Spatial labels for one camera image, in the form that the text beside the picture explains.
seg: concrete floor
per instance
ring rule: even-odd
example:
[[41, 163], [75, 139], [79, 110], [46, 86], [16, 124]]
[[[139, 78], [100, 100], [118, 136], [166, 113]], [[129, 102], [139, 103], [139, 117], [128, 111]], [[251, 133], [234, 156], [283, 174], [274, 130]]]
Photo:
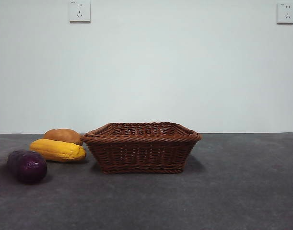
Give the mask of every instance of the concrete floor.
[[41, 137], [0, 134], [0, 230], [293, 230], [293, 133], [204, 134], [181, 174], [105, 175], [88, 152], [21, 184], [8, 154]]

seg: wicker basket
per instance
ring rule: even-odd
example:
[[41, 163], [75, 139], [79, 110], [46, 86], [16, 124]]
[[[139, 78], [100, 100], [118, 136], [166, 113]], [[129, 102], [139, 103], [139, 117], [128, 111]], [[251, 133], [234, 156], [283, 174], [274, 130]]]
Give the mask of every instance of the wicker basket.
[[181, 173], [201, 135], [179, 124], [109, 123], [81, 137], [104, 173]]

